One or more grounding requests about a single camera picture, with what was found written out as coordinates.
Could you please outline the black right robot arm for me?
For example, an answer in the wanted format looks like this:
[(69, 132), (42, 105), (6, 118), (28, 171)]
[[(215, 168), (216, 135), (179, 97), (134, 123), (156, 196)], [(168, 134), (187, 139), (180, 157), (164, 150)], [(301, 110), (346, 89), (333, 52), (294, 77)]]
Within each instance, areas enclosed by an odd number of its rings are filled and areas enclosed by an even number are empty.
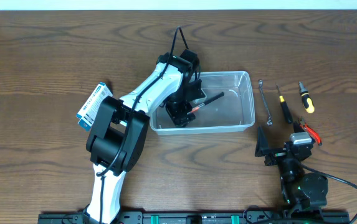
[(283, 209), (285, 218), (295, 213), (318, 212), (327, 204), (328, 180), (314, 172), (306, 173), (302, 161), (312, 154), (315, 140), (298, 123), (293, 123), (294, 133), (282, 147), (269, 147), (262, 127), (257, 128), (255, 156), (263, 157), (266, 166), (277, 166), (280, 185), (287, 206)]

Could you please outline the slim black yellow screwdriver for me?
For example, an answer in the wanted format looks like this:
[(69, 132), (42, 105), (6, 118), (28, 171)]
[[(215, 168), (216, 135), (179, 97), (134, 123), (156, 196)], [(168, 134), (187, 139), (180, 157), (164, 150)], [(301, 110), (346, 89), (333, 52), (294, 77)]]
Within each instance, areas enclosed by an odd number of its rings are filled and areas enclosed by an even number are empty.
[(275, 85), (276, 85), (276, 89), (277, 89), (278, 94), (279, 94), (280, 105), (281, 105), (281, 109), (282, 109), (282, 112), (283, 112), (283, 117), (285, 118), (285, 121), (288, 124), (292, 124), (293, 123), (293, 118), (292, 118), (292, 114), (291, 114), (291, 112), (289, 110), (288, 104), (285, 101), (285, 98), (283, 97), (283, 95), (281, 94), (278, 84), (276, 83)]

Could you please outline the small black red hammer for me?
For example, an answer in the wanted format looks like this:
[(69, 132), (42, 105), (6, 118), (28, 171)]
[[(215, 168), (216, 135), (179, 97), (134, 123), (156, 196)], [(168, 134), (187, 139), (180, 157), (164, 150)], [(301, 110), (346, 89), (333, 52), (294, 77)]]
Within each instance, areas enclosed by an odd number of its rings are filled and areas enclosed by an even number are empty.
[(196, 112), (197, 110), (199, 110), (200, 108), (202, 108), (203, 106), (206, 106), (210, 103), (212, 103), (213, 101), (218, 100), (219, 98), (224, 96), (224, 92), (220, 92), (218, 95), (215, 95), (211, 98), (208, 98), (206, 101), (204, 101), (203, 103), (201, 103), (200, 105), (195, 106), (191, 111), (188, 112), (188, 114), (192, 114), (194, 112)]

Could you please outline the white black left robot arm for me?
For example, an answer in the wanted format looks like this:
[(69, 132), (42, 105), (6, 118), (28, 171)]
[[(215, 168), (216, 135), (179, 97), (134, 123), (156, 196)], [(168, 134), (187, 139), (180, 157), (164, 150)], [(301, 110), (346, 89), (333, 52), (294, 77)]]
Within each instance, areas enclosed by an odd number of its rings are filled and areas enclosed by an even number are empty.
[(195, 120), (191, 102), (204, 98), (197, 53), (160, 55), (154, 72), (119, 100), (100, 103), (87, 139), (95, 180), (91, 202), (83, 211), (84, 223), (111, 223), (120, 211), (120, 194), (126, 174), (143, 151), (151, 115), (166, 109), (177, 128)]

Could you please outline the white blue screwdriver bit box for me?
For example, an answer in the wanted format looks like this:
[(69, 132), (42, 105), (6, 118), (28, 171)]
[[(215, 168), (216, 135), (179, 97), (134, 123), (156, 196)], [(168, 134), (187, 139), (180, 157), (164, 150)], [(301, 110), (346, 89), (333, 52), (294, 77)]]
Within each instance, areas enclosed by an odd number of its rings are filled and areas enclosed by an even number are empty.
[(108, 96), (113, 96), (113, 93), (105, 83), (100, 82), (76, 114), (79, 119), (78, 125), (89, 131), (95, 121), (101, 102)]

